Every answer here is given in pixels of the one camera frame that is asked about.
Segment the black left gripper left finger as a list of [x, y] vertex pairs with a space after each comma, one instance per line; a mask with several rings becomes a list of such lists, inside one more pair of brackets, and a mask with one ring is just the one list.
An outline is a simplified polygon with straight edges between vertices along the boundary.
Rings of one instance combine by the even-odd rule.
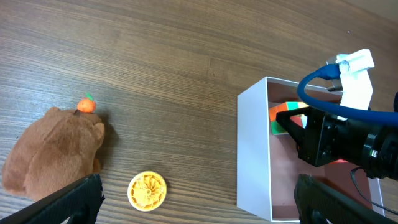
[[103, 201], [100, 175], [90, 174], [1, 219], [1, 223], [95, 223]]

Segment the red toy truck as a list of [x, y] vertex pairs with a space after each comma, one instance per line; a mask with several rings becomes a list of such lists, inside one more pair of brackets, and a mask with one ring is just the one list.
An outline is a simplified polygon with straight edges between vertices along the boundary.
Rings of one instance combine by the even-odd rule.
[[344, 164], [344, 163], [348, 163], [348, 161], [343, 160], [343, 159], [338, 159], [338, 160], [331, 162], [331, 164]]

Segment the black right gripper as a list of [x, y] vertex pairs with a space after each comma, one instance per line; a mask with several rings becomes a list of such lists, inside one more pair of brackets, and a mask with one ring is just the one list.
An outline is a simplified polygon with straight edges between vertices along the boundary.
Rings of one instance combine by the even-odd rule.
[[[305, 128], [291, 117], [307, 117]], [[397, 128], [347, 119], [311, 107], [281, 111], [276, 121], [298, 145], [298, 157], [320, 167], [339, 159], [364, 169], [370, 178], [397, 179]]]

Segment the colourful puzzle cube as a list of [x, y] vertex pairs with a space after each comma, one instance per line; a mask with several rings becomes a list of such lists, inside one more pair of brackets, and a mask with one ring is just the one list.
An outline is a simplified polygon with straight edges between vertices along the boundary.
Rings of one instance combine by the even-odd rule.
[[290, 118], [287, 115], [281, 115], [282, 112], [293, 111], [297, 109], [307, 108], [308, 105], [300, 101], [286, 101], [269, 108], [269, 121], [271, 124], [271, 133], [275, 136], [287, 134], [282, 123], [295, 123], [301, 128], [307, 126], [307, 115], [294, 114]]

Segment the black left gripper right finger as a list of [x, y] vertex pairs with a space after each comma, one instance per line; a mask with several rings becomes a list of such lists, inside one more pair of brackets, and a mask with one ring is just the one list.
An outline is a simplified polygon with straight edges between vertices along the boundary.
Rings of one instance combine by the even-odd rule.
[[301, 224], [395, 224], [307, 174], [300, 174], [294, 199]]

